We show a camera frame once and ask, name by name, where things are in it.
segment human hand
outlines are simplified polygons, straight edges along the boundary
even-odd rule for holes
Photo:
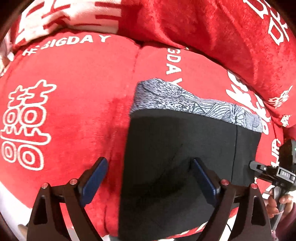
[[[265,206],[266,206],[267,214],[269,218],[273,218],[275,215],[280,214],[279,210],[276,208],[276,201],[271,195],[267,200],[264,200],[264,202],[265,202]],[[291,212],[293,208],[293,197],[287,194],[281,197],[279,202],[281,204],[286,204],[283,215],[281,217],[281,220],[283,220]]]

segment black cable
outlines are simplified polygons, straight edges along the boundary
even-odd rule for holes
[[[226,223],[226,225],[229,227],[230,231],[232,231],[232,230],[231,230],[231,228],[230,228],[230,226],[229,226],[229,224],[228,224],[228,223]]]

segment white floor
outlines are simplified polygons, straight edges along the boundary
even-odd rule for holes
[[[291,192],[290,194],[296,199],[296,191]],[[26,207],[18,199],[16,199],[0,182],[0,212],[2,213],[10,229],[20,241],[25,241],[25,239],[19,232],[17,226],[19,224],[26,225],[29,222],[31,211],[32,210],[30,208]],[[233,227],[234,221],[235,217],[229,219],[228,221],[228,224],[231,228]],[[69,234],[72,241],[79,241],[73,229],[69,230]],[[227,241],[229,235],[230,230],[228,227],[226,227],[220,241]],[[103,237],[103,241],[109,240],[110,239],[108,236]]]

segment black cloth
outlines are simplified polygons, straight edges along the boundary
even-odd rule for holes
[[[119,239],[152,241],[208,221],[206,203],[190,170],[199,157],[235,185],[254,182],[248,164],[261,133],[221,120],[173,110],[131,114],[119,211]]]

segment gray patterned fabric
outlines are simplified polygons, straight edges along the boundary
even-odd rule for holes
[[[258,115],[249,113],[236,104],[199,98],[162,79],[138,83],[131,113],[144,109],[175,110],[203,115],[262,132],[262,123]]]

